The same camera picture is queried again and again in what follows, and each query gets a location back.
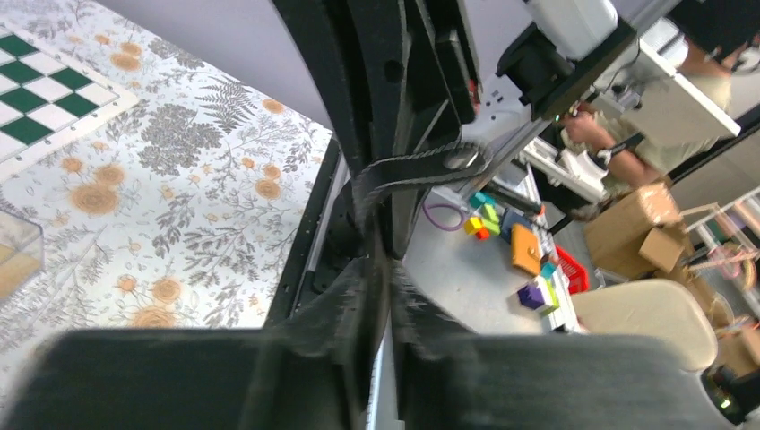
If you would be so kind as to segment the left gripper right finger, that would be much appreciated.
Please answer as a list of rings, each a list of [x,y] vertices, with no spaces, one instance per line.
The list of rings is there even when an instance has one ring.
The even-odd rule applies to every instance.
[[[400,417],[409,429],[727,429],[664,342],[479,335],[391,269]]]

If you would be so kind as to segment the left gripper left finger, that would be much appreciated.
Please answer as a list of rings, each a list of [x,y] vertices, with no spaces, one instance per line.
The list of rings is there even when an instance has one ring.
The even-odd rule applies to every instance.
[[[261,330],[87,330],[22,377],[4,429],[360,429],[388,312],[384,262],[351,262]]]

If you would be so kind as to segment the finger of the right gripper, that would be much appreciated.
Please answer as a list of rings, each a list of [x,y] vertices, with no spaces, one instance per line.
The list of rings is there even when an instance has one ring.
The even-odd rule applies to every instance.
[[[478,59],[461,1],[278,1],[351,179],[379,159],[466,141]],[[402,255],[426,190],[390,194],[371,234]]]

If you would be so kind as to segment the black leather card holder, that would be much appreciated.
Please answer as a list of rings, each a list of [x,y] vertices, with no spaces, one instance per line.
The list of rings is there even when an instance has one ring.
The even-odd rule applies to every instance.
[[[480,176],[492,159],[493,151],[486,146],[455,141],[433,150],[374,161],[350,181],[357,225],[370,235],[376,206],[390,194],[428,190]]]

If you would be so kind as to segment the clear plastic card box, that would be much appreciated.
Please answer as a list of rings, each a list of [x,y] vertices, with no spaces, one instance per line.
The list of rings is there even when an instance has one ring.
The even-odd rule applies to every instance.
[[[43,230],[38,224],[1,211],[1,300],[38,275],[44,266]]]

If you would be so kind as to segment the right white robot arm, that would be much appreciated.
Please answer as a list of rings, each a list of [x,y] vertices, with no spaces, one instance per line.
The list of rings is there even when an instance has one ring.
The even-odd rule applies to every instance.
[[[351,175],[357,228],[404,256],[424,193],[473,194],[520,142],[486,114],[486,90],[460,1],[278,1]],[[520,90],[531,126],[569,108],[635,30],[609,1],[528,1],[531,24],[496,77]]]

